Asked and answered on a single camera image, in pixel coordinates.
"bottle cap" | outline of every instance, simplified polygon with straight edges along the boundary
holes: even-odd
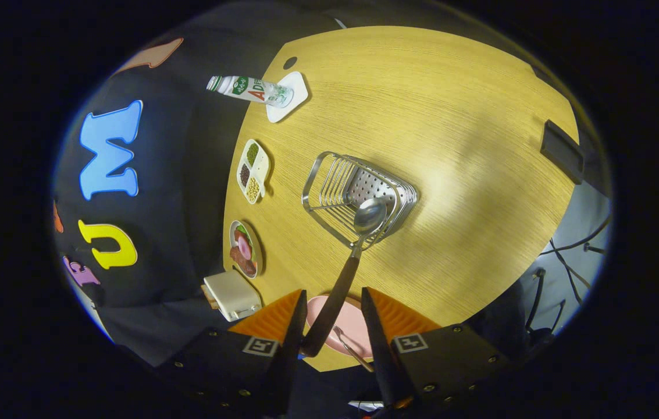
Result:
[[[206,90],[215,92],[216,88],[218,88],[218,85],[220,85],[221,80],[223,80],[223,77],[220,75],[214,75],[213,77],[210,77],[210,81],[208,82]]]

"fork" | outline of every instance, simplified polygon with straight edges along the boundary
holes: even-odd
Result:
[[[337,335],[337,338],[340,340],[340,343],[342,344],[342,346],[345,347],[345,350],[350,352],[350,355],[352,355],[353,358],[358,360],[358,362],[361,363],[361,365],[363,365],[364,369],[367,369],[368,372],[372,373],[373,372],[373,367],[371,366],[371,364],[367,363],[366,360],[364,360],[360,355],[358,355],[357,352],[355,352],[354,349],[352,349],[350,346],[348,346],[348,344],[345,343],[345,340],[342,340],[342,334],[343,334],[342,329],[340,329],[340,327],[337,326],[337,324],[335,324],[335,326],[332,326],[332,330]]]

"spoon handle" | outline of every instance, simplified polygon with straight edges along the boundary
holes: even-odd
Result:
[[[347,298],[347,294],[350,292],[350,286],[353,279],[355,279],[355,273],[358,270],[358,264],[360,262],[361,260],[357,257],[350,257],[345,262],[345,267],[342,268],[337,282],[334,283],[334,288],[329,293],[324,307],[322,307],[319,315],[316,316],[311,329],[308,329],[306,337],[303,338],[301,344],[301,353],[303,355],[308,357],[316,356],[319,350],[321,350],[322,345],[324,345],[324,342],[326,342],[329,332],[332,331],[332,326],[337,322],[337,316],[340,315],[345,298]]]

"wire rack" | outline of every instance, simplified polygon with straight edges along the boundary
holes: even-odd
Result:
[[[367,250],[404,223],[417,203],[414,186],[358,157],[324,151],[314,161],[301,202],[325,230],[352,249],[359,239],[353,227],[355,212],[371,198],[386,202],[387,216],[362,244],[361,250]]]

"wooden table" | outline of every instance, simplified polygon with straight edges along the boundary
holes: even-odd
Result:
[[[263,79],[292,71],[304,75],[308,100],[276,124],[264,105],[250,104],[226,193],[223,267],[234,265],[228,227],[245,220],[265,254],[252,281],[263,303],[295,289],[309,298],[329,292],[350,255],[301,205],[322,151],[365,159],[420,194],[401,229],[364,254],[355,297],[371,286],[441,325],[464,321],[544,249],[574,187],[539,152],[544,123],[578,135],[568,100],[528,64],[457,35],[375,26],[286,43]],[[253,206],[236,184],[250,138],[273,164],[268,196]],[[327,347],[306,361],[319,371],[358,364]]]

